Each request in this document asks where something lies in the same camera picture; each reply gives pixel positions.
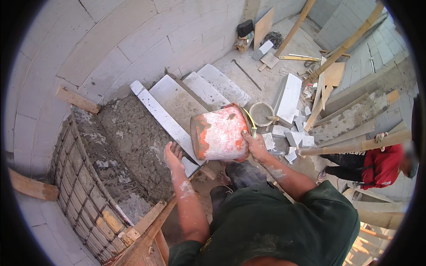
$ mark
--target yellow rope handle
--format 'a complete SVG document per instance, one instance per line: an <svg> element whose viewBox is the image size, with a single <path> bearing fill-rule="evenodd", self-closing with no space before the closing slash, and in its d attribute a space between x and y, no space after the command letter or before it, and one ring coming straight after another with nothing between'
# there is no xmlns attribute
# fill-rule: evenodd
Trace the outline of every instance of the yellow rope handle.
<svg viewBox="0 0 426 266"><path fill-rule="evenodd" d="M247 112L246 109L243 108L243 110L247 113L248 118L250 118L251 124L253 125L253 127L252 127L252 129L253 129L252 137L253 137L253 139L256 139L256 129L257 129L257 127L256 127L256 125L255 125L255 123L253 121L253 118L251 118L251 115Z"/></svg>

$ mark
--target plywood sheet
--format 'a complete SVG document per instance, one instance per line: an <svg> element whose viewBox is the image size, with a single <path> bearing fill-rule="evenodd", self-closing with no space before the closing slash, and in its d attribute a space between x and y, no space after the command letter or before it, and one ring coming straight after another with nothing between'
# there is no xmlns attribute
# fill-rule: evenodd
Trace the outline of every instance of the plywood sheet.
<svg viewBox="0 0 426 266"><path fill-rule="evenodd" d="M255 25L254 25L254 50L258 49L260 42L271 31L273 20L272 7Z"/></svg>
<svg viewBox="0 0 426 266"><path fill-rule="evenodd" d="M332 63L325 71L325 85L331 85L337 87L340 84L340 80L343 76L343 70L345 69L345 62Z"/></svg>

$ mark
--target man's hand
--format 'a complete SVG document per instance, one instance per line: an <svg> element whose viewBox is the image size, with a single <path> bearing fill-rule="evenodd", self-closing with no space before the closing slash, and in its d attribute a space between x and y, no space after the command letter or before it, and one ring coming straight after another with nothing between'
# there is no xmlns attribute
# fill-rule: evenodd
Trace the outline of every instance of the man's hand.
<svg viewBox="0 0 426 266"><path fill-rule="evenodd" d="M241 135L248 142L248 149L255 162L262 163L270 155L261 134L256 134L256 139L253 139L246 130L243 130Z"/></svg>
<svg viewBox="0 0 426 266"><path fill-rule="evenodd" d="M181 147L176 142L167 143L164 148L164 162L166 163L168 169L174 170L182 168L185 170L185 166L182 163L183 151Z"/></svg>

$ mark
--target man's arm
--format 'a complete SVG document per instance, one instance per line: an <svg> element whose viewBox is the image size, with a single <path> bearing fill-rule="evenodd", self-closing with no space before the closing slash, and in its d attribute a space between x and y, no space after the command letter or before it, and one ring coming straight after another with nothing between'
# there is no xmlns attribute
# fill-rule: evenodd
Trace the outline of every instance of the man's arm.
<svg viewBox="0 0 426 266"><path fill-rule="evenodd" d="M201 201L185 174L182 155L181 147L176 142L170 141L164 149L164 161L170 169L176 193L179 222L185 240L205 244L210 237L209 223Z"/></svg>
<svg viewBox="0 0 426 266"><path fill-rule="evenodd" d="M301 202L306 192L317 187L315 182L307 175L294 171L271 155L266 147L263 137L258 134L253 139L250 134L243 130L243 138L248 142L249 150L254 157L277 181L282 189L294 200Z"/></svg>

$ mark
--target shoe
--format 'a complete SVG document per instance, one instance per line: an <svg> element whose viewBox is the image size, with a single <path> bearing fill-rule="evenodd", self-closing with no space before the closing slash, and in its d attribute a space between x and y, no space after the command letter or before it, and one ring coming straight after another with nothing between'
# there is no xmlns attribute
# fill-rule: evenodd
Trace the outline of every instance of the shoe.
<svg viewBox="0 0 426 266"><path fill-rule="evenodd" d="M325 176L327 175L327 173L325 172L325 169L327 167L324 167L324 169L318 174L318 180L324 180Z"/></svg>

